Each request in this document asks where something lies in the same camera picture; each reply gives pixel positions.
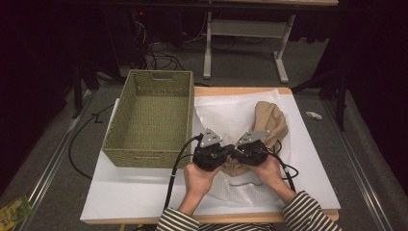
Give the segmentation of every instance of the floor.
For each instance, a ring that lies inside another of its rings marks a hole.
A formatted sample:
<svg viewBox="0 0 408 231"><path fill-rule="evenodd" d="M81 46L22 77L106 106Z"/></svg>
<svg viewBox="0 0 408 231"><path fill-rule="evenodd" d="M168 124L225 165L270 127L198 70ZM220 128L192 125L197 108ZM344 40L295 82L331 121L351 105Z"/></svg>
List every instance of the floor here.
<svg viewBox="0 0 408 231"><path fill-rule="evenodd" d="M288 43L283 57L289 76L287 85L279 82L271 57L272 48L278 44L274 39L214 39L210 80L201 77L204 39L185 43L182 49L167 43L154 44L151 48L156 62L148 56L147 64L150 69L156 66L191 70L195 83L200 85L292 88L311 78L327 41L307 43L302 39ZM121 68L123 75L128 69L126 65ZM35 210L14 230L120 229L119 225L88 225L79 220L90 180L75 171L68 158L70 151L77 168L92 175L109 110L98 118L102 123L87 122L92 121L91 114L112 104L122 89L116 82L100 80L100 83L98 91L84 90L86 108L76 119L72 118L73 92L66 97L68 105L50 121L26 163L1 196L0 206L4 206L26 194ZM341 203L338 223L344 230L408 230L407 197L370 137L352 97L347 94L345 131L342 132L333 119L334 102L320 100L318 92L319 89L307 89L294 97ZM322 115L323 120L310 119L305 114L307 111ZM284 224L277 227L286 230ZM135 228L132 224L124 230Z"/></svg>

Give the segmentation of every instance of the striped sleeve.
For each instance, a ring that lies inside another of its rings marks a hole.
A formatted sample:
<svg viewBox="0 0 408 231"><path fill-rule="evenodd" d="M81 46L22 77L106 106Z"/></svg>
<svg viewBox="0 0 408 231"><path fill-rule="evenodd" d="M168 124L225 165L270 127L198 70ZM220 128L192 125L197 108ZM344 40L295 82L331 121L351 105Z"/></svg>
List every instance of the striped sleeve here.
<svg viewBox="0 0 408 231"><path fill-rule="evenodd" d="M319 203L305 191L299 192L283 209L286 225L298 230L342 230L323 213Z"/></svg>
<svg viewBox="0 0 408 231"><path fill-rule="evenodd" d="M174 209L166 208L159 219L156 230L198 230L199 223L197 220Z"/></svg>

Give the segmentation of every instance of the metal rail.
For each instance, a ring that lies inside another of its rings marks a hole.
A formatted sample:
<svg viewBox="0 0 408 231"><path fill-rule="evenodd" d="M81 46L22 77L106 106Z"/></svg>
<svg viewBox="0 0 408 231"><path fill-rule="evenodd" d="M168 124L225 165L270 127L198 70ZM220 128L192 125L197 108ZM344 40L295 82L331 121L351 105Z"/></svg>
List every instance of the metal rail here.
<svg viewBox="0 0 408 231"><path fill-rule="evenodd" d="M323 108L329 114L330 121L336 128L336 131L345 149L346 157L350 165L351 172L354 175L357 185L360 188L362 196L366 200L367 206L369 207L372 218L374 219L374 222L378 227L378 230L392 231L393 227L391 226L390 222L387 219L387 216L381 206L381 202L379 201L374 188L372 187L369 179L367 178L362 167L360 166L357 155L354 153L346 134L342 132L340 127L338 126L333 106L330 104L330 101L328 100L322 100L321 102Z"/></svg>
<svg viewBox="0 0 408 231"><path fill-rule="evenodd" d="M33 208L33 212L31 215L29 215L23 222L21 222L19 225L17 225L13 231L25 231L28 230L28 227L30 226L31 221L33 220L36 211L41 204L42 199L44 198L45 194L47 193L47 190L49 186L51 185L52 180L54 179L55 174L58 171L58 168L60 167L61 162L64 159L64 152L65 149L67 148L68 144L70 143L72 139L72 135L75 132L75 128L78 125L79 121L82 118L82 115L84 113L85 108L89 105L91 99L94 97L94 93L91 93L90 90L87 90L85 95L84 95L84 109L81 111L81 113L78 114L78 116L72 120L71 124L69 125L68 129L65 131L60 143L58 144L50 162L48 163L47 167L45 168L45 171L41 175L41 177L38 180L38 183L36 184L36 187L34 188L33 192L29 196L28 200Z"/></svg>

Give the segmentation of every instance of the hand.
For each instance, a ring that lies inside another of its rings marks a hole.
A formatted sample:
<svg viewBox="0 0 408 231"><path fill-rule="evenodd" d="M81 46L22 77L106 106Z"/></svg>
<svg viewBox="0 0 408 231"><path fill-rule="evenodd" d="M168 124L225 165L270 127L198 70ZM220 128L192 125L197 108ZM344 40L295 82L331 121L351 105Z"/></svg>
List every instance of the hand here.
<svg viewBox="0 0 408 231"><path fill-rule="evenodd" d="M267 159L257 167L247 167L257 173L259 179L264 182L264 184L270 186L285 204L288 204L296 195L296 192L292 191L282 180L279 162L276 158L269 155Z"/></svg>
<svg viewBox="0 0 408 231"><path fill-rule="evenodd" d="M203 170L194 163L185 166L184 178L186 181L186 195L178 210L186 215L192 216L201 202L201 199L210 190L213 185L214 177L220 170L221 167L217 167L213 171Z"/></svg>
<svg viewBox="0 0 408 231"><path fill-rule="evenodd" d="M270 155L267 156L267 159L262 164L256 167L247 167L257 173L259 179L270 187L283 182L279 162Z"/></svg>

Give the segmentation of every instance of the wicker basket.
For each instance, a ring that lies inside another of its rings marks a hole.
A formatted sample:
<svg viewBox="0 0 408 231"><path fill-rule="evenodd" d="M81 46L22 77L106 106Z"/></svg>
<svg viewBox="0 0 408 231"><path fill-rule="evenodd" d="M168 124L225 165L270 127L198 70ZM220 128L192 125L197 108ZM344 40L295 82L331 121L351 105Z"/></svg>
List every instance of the wicker basket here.
<svg viewBox="0 0 408 231"><path fill-rule="evenodd" d="M131 70L102 150L117 167L173 167L191 138L193 103L192 72Z"/></svg>

